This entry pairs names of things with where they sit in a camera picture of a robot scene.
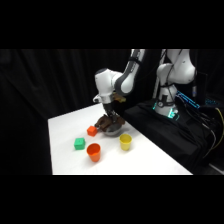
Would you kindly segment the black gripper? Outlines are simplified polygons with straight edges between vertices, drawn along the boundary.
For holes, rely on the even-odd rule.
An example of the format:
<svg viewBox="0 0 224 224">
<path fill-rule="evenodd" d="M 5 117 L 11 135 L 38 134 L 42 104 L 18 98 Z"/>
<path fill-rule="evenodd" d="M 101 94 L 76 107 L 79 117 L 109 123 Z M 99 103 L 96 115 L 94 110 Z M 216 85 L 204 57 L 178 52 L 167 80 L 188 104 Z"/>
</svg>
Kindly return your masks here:
<svg viewBox="0 0 224 224">
<path fill-rule="evenodd" d="M 112 119 L 112 115 L 113 115 L 113 117 L 117 118 L 117 113 L 115 112 L 113 102 L 103 104 L 103 108 L 110 119 Z"/>
</svg>

